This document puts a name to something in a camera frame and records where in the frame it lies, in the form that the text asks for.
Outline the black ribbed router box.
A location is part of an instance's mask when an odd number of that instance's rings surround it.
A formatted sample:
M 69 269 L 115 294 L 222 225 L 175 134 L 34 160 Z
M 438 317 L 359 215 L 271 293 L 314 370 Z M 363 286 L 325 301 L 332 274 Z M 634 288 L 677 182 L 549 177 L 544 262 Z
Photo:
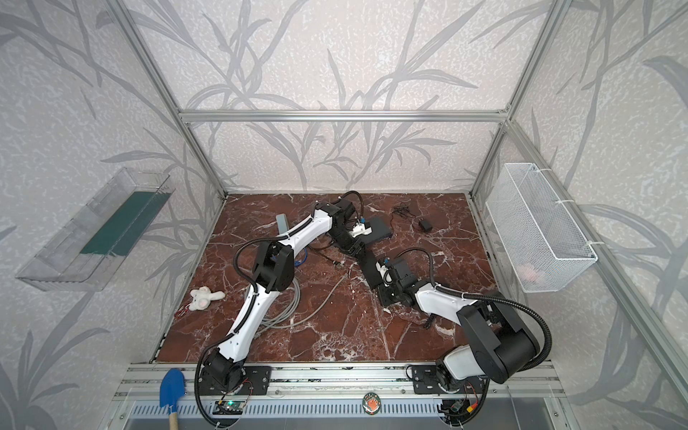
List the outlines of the black ribbed router box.
M 377 268 L 377 259 L 372 251 L 361 249 L 357 254 L 357 262 L 370 290 L 377 290 L 383 285 L 383 276 Z

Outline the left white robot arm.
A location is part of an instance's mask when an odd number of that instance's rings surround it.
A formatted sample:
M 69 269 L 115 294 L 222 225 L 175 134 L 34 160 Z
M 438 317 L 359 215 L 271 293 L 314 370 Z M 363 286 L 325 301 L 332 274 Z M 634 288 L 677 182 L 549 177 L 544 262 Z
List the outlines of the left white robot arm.
M 207 347 L 195 369 L 195 392 L 200 383 L 211 382 L 222 393 L 236 392 L 245 380 L 243 365 L 261 322 L 273 302 L 295 277 L 295 257 L 323 235 L 331 238 L 340 252 L 355 258 L 365 254 L 373 222 L 359 216 L 351 220 L 352 203 L 319 202 L 312 213 L 286 233 L 257 238 L 240 247 L 233 266 L 249 282 L 248 294 L 227 335 Z

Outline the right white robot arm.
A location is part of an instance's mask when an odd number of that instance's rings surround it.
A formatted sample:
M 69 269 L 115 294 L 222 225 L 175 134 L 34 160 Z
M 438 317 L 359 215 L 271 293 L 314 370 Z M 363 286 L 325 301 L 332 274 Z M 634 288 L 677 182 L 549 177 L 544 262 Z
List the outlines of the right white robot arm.
M 514 374 L 538 367 L 553 347 L 548 324 L 537 312 L 501 293 L 453 290 L 421 281 L 402 258 L 376 264 L 377 286 L 385 306 L 401 303 L 444 318 L 462 328 L 466 344 L 443 354 L 429 376 L 418 376 L 417 393 L 463 390 L 465 383 L 504 383 Z

